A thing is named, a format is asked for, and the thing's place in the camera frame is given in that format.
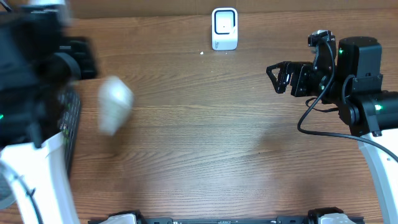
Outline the white tube gold cap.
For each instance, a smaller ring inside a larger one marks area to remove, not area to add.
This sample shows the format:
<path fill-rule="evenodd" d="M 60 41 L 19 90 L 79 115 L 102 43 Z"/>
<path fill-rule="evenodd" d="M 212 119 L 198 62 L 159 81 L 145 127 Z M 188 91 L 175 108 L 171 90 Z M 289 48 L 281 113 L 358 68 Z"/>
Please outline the white tube gold cap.
<path fill-rule="evenodd" d="M 99 88 L 99 130 L 114 136 L 131 114 L 134 104 L 132 90 L 117 76 L 105 79 Z"/>

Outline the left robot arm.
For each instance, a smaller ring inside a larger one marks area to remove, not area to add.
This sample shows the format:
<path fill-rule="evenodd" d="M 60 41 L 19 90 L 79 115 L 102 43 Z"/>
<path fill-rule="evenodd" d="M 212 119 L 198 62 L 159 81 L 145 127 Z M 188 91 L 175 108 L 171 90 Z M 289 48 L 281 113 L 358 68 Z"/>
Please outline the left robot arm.
<path fill-rule="evenodd" d="M 81 101 L 72 83 L 98 74 L 86 37 L 64 33 L 68 1 L 1 13 L 1 178 L 24 223 L 78 223 L 68 176 Z"/>

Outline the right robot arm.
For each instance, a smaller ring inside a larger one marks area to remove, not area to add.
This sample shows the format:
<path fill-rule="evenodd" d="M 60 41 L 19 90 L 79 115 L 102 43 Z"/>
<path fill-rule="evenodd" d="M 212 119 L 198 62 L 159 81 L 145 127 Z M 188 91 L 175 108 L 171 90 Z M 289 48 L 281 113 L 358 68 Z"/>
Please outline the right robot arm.
<path fill-rule="evenodd" d="M 347 37 L 339 42 L 327 32 L 312 34 L 312 62 L 283 61 L 266 68 L 276 93 L 292 87 L 294 97 L 307 96 L 299 119 L 301 133 L 358 142 L 372 175 L 384 223 L 397 223 L 397 92 L 382 89 L 382 46 L 374 37 Z M 349 134 L 310 131 L 304 119 L 317 103 L 334 104 Z"/>

